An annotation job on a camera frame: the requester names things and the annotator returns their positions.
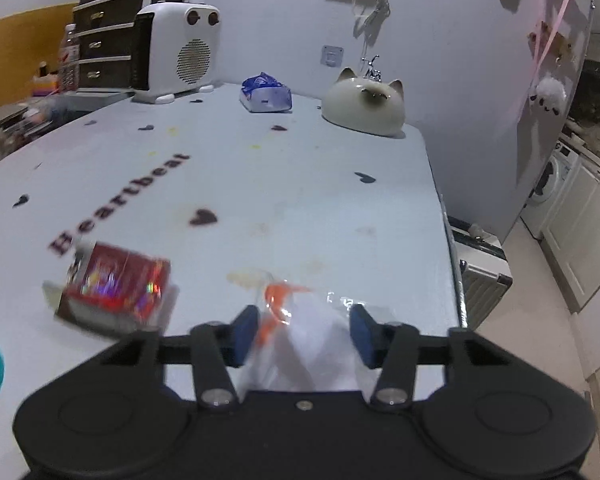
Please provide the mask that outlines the white washing machine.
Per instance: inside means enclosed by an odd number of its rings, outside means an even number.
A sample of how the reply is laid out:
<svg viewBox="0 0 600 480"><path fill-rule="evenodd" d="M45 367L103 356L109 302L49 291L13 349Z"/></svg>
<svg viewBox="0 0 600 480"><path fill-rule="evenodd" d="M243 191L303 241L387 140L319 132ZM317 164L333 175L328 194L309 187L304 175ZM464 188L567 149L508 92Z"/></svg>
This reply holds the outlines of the white washing machine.
<svg viewBox="0 0 600 480"><path fill-rule="evenodd" d="M577 168L578 162L579 155L576 151L562 142L556 143L520 215L536 240L543 237L543 229L553 218L554 209L569 183L570 172Z"/></svg>

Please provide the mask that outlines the white space heater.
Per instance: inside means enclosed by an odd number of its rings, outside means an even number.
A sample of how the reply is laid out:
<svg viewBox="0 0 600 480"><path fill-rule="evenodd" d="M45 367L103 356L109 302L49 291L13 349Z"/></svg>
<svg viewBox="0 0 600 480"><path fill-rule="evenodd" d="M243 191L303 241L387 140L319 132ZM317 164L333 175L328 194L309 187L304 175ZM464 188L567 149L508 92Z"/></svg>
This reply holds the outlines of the white space heater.
<svg viewBox="0 0 600 480"><path fill-rule="evenodd" d="M215 6L158 2L136 14L132 27L131 82L137 102L172 102L182 93L211 87L220 43Z"/></svg>

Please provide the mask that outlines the plastic water bottle red label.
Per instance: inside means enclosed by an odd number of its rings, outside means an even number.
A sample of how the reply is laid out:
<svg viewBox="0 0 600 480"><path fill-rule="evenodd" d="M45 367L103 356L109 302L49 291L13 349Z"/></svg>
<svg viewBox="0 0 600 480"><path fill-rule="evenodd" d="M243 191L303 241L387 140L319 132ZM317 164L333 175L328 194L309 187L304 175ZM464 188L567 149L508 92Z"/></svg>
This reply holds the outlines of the plastic water bottle red label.
<svg viewBox="0 0 600 480"><path fill-rule="evenodd" d="M79 85L80 45L76 39L76 25L65 27L58 50L58 89L60 93L74 91Z"/></svg>

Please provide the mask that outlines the white kitchen cabinets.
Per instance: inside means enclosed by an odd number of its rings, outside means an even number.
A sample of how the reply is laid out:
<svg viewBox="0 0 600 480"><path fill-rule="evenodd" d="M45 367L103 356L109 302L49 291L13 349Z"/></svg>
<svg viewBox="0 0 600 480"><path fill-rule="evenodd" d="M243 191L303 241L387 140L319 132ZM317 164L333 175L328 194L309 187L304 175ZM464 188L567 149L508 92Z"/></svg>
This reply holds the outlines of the white kitchen cabinets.
<svg viewBox="0 0 600 480"><path fill-rule="evenodd" d="M600 167L582 159L544 228L572 313L600 289Z"/></svg>

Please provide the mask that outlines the dark drawer cabinet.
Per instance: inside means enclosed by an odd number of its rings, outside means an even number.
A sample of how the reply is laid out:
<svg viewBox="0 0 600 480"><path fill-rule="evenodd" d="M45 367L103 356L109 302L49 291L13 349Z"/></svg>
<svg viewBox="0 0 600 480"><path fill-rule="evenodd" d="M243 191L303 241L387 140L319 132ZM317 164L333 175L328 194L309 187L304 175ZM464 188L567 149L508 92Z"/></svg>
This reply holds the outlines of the dark drawer cabinet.
<svg viewBox="0 0 600 480"><path fill-rule="evenodd" d="M151 3L184 1L93 0L75 6L72 17L80 47L79 88L129 88L136 14Z"/></svg>

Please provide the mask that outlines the clear plastic bag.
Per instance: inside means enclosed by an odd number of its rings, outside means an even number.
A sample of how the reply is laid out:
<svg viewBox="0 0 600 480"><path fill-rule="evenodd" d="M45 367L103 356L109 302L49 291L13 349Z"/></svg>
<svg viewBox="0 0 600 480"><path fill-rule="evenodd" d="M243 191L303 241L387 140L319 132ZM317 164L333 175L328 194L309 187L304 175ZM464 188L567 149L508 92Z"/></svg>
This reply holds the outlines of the clear plastic bag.
<svg viewBox="0 0 600 480"><path fill-rule="evenodd" d="M249 391L373 392L367 368L350 337L349 306L331 292L265 270L241 270L227 281L254 293L260 324L244 366L238 396Z"/></svg>

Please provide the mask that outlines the white plush wall toy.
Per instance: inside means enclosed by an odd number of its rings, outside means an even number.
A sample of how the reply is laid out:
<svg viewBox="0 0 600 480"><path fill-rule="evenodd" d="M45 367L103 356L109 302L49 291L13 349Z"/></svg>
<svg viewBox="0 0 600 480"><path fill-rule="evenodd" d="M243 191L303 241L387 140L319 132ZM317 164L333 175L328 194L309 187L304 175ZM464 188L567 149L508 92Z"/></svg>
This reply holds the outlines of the white plush wall toy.
<svg viewBox="0 0 600 480"><path fill-rule="evenodd" d="M544 112L560 116L566 110L566 87L559 79L553 76L544 76L532 87L529 101Z"/></svg>

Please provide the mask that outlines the beige ribbed suitcase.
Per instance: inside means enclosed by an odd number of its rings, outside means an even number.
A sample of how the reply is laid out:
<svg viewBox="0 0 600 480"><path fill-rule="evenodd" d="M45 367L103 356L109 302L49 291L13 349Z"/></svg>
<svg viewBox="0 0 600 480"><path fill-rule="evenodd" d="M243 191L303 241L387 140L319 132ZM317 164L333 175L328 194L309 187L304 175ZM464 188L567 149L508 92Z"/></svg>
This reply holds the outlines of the beige ribbed suitcase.
<svg viewBox="0 0 600 480"><path fill-rule="evenodd" d="M500 240L478 224L448 218L463 284L466 321L476 330L513 285Z"/></svg>

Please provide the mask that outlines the blue tissue pack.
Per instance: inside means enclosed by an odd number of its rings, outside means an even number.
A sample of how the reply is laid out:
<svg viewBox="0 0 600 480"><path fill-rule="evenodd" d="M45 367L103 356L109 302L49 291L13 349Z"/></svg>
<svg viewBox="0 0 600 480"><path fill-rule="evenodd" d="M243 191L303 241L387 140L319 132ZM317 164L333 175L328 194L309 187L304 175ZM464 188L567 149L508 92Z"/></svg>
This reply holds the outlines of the blue tissue pack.
<svg viewBox="0 0 600 480"><path fill-rule="evenodd" d="M239 101L250 113L283 113L292 109L290 89L265 72L242 82Z"/></svg>

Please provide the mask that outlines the white cat-shaped ceramic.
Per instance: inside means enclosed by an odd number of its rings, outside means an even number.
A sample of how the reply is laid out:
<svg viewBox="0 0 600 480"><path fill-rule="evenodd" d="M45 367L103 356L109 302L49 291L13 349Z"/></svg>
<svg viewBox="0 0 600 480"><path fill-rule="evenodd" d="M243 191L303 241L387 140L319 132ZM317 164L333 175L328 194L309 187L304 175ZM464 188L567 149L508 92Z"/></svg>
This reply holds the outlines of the white cat-shaped ceramic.
<svg viewBox="0 0 600 480"><path fill-rule="evenodd" d="M375 136L400 136L405 122L400 79L385 84L344 68L321 104L322 117L336 126Z"/></svg>

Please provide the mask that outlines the red snack box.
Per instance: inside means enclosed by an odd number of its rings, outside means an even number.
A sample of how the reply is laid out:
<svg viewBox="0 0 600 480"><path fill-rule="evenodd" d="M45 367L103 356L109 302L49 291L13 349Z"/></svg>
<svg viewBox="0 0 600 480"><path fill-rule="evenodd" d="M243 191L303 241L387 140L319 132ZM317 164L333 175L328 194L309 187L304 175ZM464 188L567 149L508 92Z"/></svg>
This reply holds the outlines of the red snack box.
<svg viewBox="0 0 600 480"><path fill-rule="evenodd" d="M178 289L172 264L105 243L74 248L65 284L47 285L54 315L84 330L122 337L137 330L162 333Z"/></svg>

